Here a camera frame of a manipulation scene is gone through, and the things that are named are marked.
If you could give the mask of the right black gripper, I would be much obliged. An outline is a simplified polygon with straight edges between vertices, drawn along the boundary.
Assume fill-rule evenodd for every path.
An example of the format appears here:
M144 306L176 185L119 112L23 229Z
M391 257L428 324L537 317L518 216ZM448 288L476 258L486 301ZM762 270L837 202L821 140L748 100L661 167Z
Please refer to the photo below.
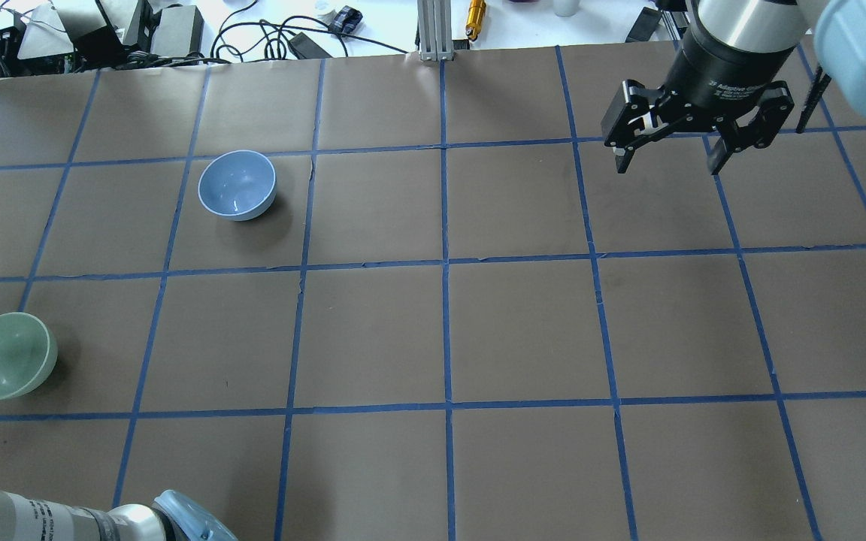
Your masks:
M640 145L671 133L719 133L707 154L712 175L734 154L772 144L794 105L788 86L777 79L792 51L743 50L693 24L658 88L626 79L614 95L601 129L616 172L628 171Z

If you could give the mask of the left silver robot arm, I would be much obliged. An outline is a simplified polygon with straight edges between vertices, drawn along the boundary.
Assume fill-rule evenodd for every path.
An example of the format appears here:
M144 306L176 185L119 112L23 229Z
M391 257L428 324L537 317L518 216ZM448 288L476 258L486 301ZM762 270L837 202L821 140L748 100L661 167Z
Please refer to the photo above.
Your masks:
M0 341L0 365L30 367L32 379L52 370L48 334ZM0 540L236 540L237 535L196 501L165 490L153 503L109 511L68 506L0 490Z

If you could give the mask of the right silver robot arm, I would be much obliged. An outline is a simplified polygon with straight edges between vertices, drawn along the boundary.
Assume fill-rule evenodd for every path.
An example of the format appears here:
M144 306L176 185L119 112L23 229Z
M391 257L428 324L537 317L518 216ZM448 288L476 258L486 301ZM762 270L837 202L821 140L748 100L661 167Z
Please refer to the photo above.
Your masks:
M688 1L693 22L663 84L625 80L601 129L624 174L640 147L672 134L716 133L707 155L718 174L732 155L769 147L794 110L777 78L811 34L818 68L798 127L830 82L866 117L866 1Z

